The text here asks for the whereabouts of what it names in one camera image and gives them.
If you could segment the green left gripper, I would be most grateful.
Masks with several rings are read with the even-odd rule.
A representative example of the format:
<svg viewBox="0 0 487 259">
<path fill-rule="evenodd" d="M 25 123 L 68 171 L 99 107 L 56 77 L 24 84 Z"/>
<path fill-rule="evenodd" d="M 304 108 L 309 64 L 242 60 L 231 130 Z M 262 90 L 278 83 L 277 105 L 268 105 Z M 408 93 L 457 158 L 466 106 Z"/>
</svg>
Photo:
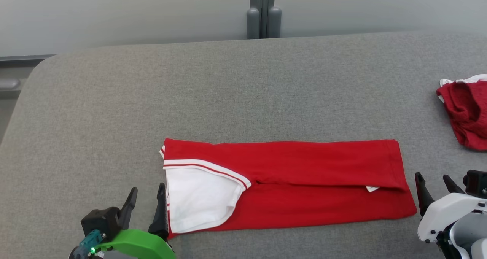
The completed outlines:
<svg viewBox="0 0 487 259">
<path fill-rule="evenodd" d="M 138 259 L 175 259 L 175 252 L 169 247 L 169 224 L 165 183 L 160 183 L 157 192 L 157 206 L 148 232 L 129 229 L 129 221 L 136 205 L 137 187 L 133 187 L 121 209 L 121 230 L 111 242 L 97 245 L 97 249 L 118 251 Z"/>
</svg>

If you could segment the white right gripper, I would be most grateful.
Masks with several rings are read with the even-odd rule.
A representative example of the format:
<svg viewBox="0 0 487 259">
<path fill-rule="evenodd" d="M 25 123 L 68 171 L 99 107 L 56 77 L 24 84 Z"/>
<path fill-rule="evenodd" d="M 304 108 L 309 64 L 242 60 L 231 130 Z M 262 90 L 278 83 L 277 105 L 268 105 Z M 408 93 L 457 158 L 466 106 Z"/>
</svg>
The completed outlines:
<svg viewBox="0 0 487 259">
<path fill-rule="evenodd" d="M 423 217 L 417 228 L 419 240 L 435 242 L 440 231 L 474 210 L 486 211 L 486 199 L 465 194 L 449 175 L 443 181 L 450 194 L 435 201 L 426 187 L 420 172 L 415 174 L 419 211 Z"/>
</svg>

